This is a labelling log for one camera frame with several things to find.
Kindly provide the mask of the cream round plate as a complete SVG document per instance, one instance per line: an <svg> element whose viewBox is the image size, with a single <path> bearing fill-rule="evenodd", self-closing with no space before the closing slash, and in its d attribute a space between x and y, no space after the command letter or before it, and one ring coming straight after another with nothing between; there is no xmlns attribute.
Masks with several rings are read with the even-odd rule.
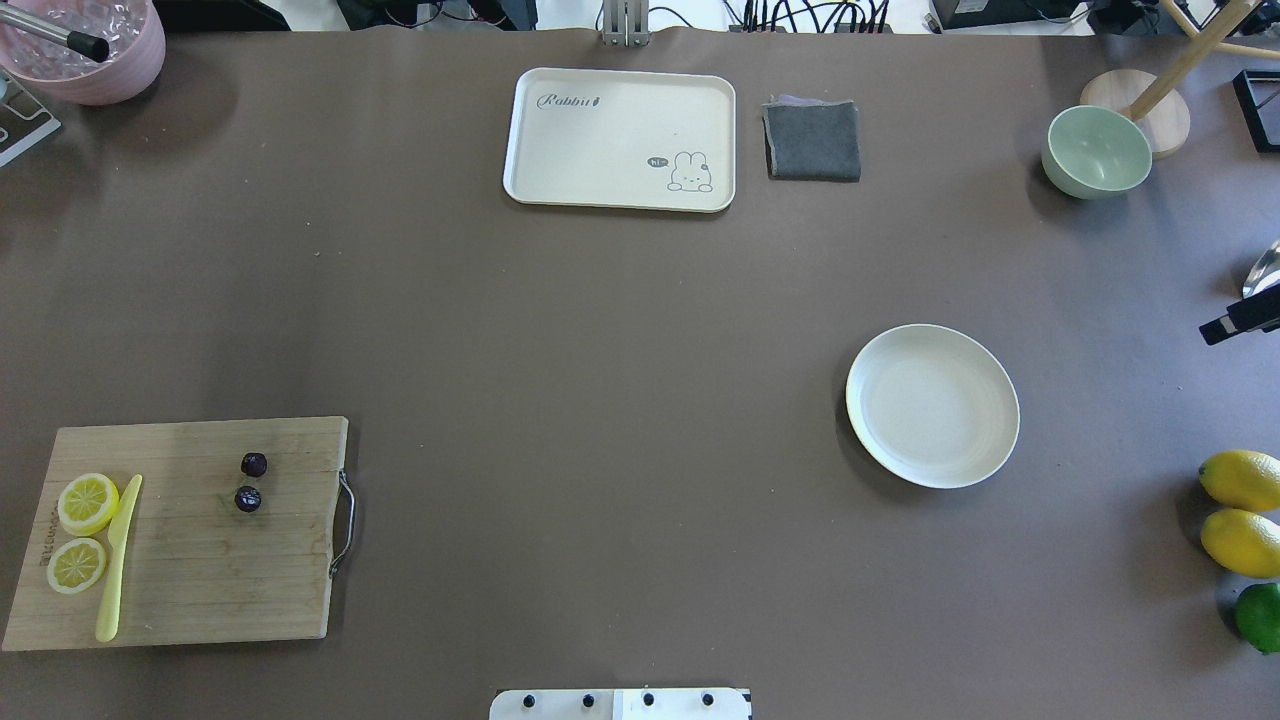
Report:
<svg viewBox="0 0 1280 720"><path fill-rule="evenodd" d="M869 340L850 364L844 396L864 450L925 488L987 480L1020 436L1020 401L1004 364L945 325L899 325Z"/></svg>

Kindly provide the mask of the wooden cup stand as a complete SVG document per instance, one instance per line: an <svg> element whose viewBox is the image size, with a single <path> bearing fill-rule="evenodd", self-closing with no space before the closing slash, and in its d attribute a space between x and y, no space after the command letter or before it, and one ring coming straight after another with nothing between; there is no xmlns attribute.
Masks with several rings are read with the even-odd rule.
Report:
<svg viewBox="0 0 1280 720"><path fill-rule="evenodd" d="M1178 86L1211 53L1230 53L1277 60L1276 50L1230 44L1226 37L1251 14L1258 1L1228 1L1204 28L1198 28L1174 1L1158 4L1181 28L1187 44L1160 74L1116 69L1094 77L1082 91L1080 105L1116 111L1143 133L1155 160L1181 149L1190 133L1190 110Z"/></svg>

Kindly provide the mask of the cream rabbit tray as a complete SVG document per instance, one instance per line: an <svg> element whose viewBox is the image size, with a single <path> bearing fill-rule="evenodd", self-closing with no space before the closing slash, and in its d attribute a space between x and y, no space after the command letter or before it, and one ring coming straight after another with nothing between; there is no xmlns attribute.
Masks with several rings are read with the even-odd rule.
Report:
<svg viewBox="0 0 1280 720"><path fill-rule="evenodd" d="M723 211L736 129L718 76L538 67L515 86L503 187L531 205Z"/></svg>

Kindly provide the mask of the metal muddler black tip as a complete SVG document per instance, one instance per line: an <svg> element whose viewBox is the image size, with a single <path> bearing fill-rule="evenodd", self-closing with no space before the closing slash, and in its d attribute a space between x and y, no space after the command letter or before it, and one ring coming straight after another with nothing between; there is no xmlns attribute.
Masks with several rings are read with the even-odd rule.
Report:
<svg viewBox="0 0 1280 720"><path fill-rule="evenodd" d="M1 3L1 23L20 32L65 47L91 61L104 63L110 56L110 45L105 38L68 29L51 20L33 15L8 3Z"/></svg>

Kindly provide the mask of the yellow lemon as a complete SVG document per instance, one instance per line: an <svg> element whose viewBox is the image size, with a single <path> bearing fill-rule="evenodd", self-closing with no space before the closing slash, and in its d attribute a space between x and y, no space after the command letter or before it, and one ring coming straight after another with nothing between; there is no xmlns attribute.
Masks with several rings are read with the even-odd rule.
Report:
<svg viewBox="0 0 1280 720"><path fill-rule="evenodd" d="M1279 460L1258 451L1233 448L1198 468L1204 492L1216 502L1251 512L1279 507Z"/></svg>
<svg viewBox="0 0 1280 720"><path fill-rule="evenodd" d="M1199 530L1204 552L1220 566L1252 578L1279 575L1277 523L1242 509L1210 514Z"/></svg>

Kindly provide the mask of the metal ice scoop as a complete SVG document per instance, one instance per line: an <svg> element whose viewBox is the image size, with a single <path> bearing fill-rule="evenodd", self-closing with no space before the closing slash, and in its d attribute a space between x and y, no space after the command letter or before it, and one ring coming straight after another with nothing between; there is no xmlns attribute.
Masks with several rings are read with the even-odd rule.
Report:
<svg viewBox="0 0 1280 720"><path fill-rule="evenodd" d="M1279 283L1280 240L1275 240L1254 261L1242 282L1242 297L1249 299Z"/></svg>

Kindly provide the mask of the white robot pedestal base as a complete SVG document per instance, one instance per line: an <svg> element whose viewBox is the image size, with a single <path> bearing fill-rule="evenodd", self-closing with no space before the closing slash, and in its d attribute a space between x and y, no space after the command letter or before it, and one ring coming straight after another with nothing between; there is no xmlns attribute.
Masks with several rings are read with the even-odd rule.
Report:
<svg viewBox="0 0 1280 720"><path fill-rule="evenodd" d="M753 719L750 691L732 687L509 689L489 719Z"/></svg>

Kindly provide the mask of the lemon slice near board edge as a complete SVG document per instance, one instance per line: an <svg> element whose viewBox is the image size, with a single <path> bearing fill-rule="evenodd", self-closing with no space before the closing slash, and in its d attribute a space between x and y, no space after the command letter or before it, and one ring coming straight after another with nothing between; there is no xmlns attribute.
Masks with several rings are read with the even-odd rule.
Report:
<svg viewBox="0 0 1280 720"><path fill-rule="evenodd" d="M68 483L58 496L58 520L70 536L92 536L110 524L120 501L120 491L113 479L101 473L87 473Z"/></svg>

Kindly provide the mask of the green lime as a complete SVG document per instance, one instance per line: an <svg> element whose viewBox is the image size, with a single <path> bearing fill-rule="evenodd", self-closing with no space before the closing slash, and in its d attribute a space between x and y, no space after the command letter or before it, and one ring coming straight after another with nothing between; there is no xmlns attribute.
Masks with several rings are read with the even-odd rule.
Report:
<svg viewBox="0 0 1280 720"><path fill-rule="evenodd" d="M1239 593L1234 620L1242 638L1261 653L1279 652L1279 584L1253 584Z"/></svg>

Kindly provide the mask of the grey folded cloth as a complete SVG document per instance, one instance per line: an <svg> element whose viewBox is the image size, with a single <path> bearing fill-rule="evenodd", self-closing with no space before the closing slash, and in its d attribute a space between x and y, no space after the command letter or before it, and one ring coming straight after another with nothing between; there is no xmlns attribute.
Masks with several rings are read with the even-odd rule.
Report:
<svg viewBox="0 0 1280 720"><path fill-rule="evenodd" d="M780 95L762 106L762 122L772 178L847 183L861 178L854 101Z"/></svg>

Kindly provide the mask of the yellow plastic knife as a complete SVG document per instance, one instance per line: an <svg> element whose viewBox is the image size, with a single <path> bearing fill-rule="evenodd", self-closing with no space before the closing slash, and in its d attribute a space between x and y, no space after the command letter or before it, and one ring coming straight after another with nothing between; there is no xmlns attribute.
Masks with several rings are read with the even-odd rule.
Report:
<svg viewBox="0 0 1280 720"><path fill-rule="evenodd" d="M119 507L108 525L110 555L93 630L95 639L99 643L114 641L119 632L131 525L143 483L145 477L142 474L134 474L131 478L124 493L120 496Z"/></svg>

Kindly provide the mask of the mint green bowl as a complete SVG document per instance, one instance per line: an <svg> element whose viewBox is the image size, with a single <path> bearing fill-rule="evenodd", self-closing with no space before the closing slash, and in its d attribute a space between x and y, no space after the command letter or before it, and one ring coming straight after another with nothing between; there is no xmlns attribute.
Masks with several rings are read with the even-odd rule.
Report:
<svg viewBox="0 0 1280 720"><path fill-rule="evenodd" d="M1094 105L1060 111L1046 131L1039 160L1052 186L1080 200L1126 193L1147 181L1155 163L1133 120Z"/></svg>

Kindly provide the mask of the pink bowl with ice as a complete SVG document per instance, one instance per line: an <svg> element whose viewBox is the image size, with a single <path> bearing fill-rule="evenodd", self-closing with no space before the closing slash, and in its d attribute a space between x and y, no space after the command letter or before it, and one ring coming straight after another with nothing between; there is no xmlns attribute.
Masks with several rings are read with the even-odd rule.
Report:
<svg viewBox="0 0 1280 720"><path fill-rule="evenodd" d="M10 6L108 42L97 63L68 47L3 26L3 69L54 97L87 106L129 100L159 76L166 53L161 19L151 1L9 1Z"/></svg>

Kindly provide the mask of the wooden cutting board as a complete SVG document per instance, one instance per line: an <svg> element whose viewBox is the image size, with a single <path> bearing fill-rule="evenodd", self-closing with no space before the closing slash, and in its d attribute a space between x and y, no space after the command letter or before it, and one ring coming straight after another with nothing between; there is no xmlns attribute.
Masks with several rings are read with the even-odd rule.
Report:
<svg viewBox="0 0 1280 720"><path fill-rule="evenodd" d="M343 416L64 427L52 443L3 648L97 648L99 582L59 594L46 582L68 541L56 501L97 471L145 480L131 525L115 647L312 641L328 633L334 528L349 423ZM241 473L250 452L264 477ZM242 512L241 486L262 495Z"/></svg>

